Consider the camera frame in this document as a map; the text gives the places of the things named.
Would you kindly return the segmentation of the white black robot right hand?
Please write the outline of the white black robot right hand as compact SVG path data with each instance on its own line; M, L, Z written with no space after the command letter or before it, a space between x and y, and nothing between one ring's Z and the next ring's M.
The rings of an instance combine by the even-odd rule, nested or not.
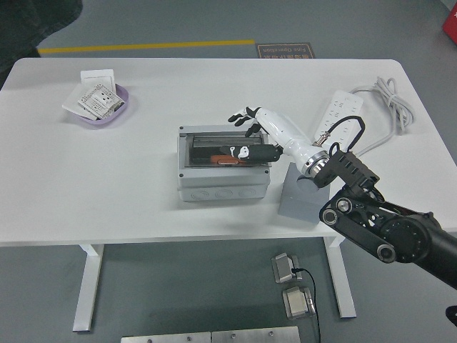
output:
M251 136L263 129L282 149L283 153L293 158L297 169L302 174L311 174L315 164L329 159L328 152L322 147L315 146L311 140L286 115L257 107L246 107L228 118L228 122L241 126L249 120L255 122L246 132Z

